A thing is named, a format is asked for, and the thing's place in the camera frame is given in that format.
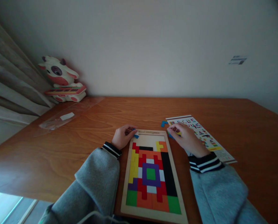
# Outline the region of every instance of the hand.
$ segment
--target hand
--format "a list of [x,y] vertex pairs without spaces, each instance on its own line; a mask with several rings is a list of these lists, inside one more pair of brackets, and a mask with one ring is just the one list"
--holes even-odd
[[119,150],[123,149],[130,139],[138,132],[138,130],[133,130],[134,128],[136,128],[136,126],[126,124],[116,129],[111,144]]
[[177,123],[167,128],[167,131],[175,138],[177,143],[186,151],[194,154],[197,158],[201,158],[210,154],[210,151],[202,144],[202,142],[194,134],[194,130],[183,123]]

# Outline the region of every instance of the finger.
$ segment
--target finger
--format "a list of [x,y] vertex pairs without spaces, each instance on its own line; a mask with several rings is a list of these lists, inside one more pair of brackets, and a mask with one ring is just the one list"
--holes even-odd
[[129,128],[129,129],[127,129],[126,131],[131,132],[132,130],[134,130],[134,128]]
[[128,134],[131,133],[131,132],[132,132],[131,130],[126,129],[125,135],[128,135]]
[[172,130],[175,131],[175,132],[180,132],[180,130],[177,129],[177,128],[172,128]]
[[177,128],[180,131],[183,131],[184,128],[187,127],[185,124],[183,123],[177,123],[177,124],[172,124],[169,128],[173,129],[173,128]]
[[138,130],[132,130],[128,135],[128,139],[130,140],[136,133],[138,132]]
[[167,131],[170,133],[170,135],[172,135],[172,137],[173,137],[176,141],[181,139],[181,137],[179,137],[178,134],[176,134],[176,132],[174,132],[174,131],[171,130],[170,128],[167,128]]
[[124,130],[126,130],[126,129],[129,129],[129,128],[137,128],[137,127],[134,126],[134,125],[131,125],[131,124],[126,124],[126,125],[122,126],[121,128],[123,128]]

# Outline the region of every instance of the orange puzzle piece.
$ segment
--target orange puzzle piece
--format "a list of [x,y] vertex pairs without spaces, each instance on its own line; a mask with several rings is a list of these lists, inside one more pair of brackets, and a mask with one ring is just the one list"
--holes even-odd
[[159,160],[162,160],[161,152],[139,150],[139,158],[142,158],[143,154],[146,154],[146,159],[153,159],[153,156],[156,155]]
[[142,192],[137,191],[137,207],[152,209],[152,196],[151,195],[152,195],[152,193],[147,193],[147,200],[143,200]]
[[166,142],[158,142],[158,143],[164,147],[161,149],[161,152],[168,152]]
[[163,202],[158,202],[157,195],[152,194],[152,209],[169,212],[169,204],[168,204],[168,197],[167,195],[163,195]]

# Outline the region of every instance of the purple puzzle piece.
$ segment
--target purple puzzle piece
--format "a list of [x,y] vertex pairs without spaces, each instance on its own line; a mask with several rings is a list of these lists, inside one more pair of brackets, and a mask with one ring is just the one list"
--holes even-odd
[[138,190],[138,178],[133,178],[133,183],[128,185],[128,190],[134,190],[137,191]]
[[[147,168],[155,170],[155,180],[147,179],[147,172],[146,172]],[[161,187],[160,171],[159,171],[158,164],[151,164],[151,163],[142,164],[142,184],[148,186],[154,186],[154,187]]]

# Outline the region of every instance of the blue puzzle piece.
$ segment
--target blue puzzle piece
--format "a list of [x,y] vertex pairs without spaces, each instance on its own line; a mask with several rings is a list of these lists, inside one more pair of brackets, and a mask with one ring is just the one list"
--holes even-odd
[[172,138],[172,139],[174,139],[175,140],[175,138],[173,138],[173,136],[168,132],[168,134],[169,134],[169,137],[170,138]]
[[165,126],[165,124],[168,124],[168,122],[166,122],[166,121],[162,121],[162,125],[161,125],[161,127],[163,128],[163,127]]
[[139,135],[134,135],[134,137],[136,138],[136,139],[138,139],[139,138]]

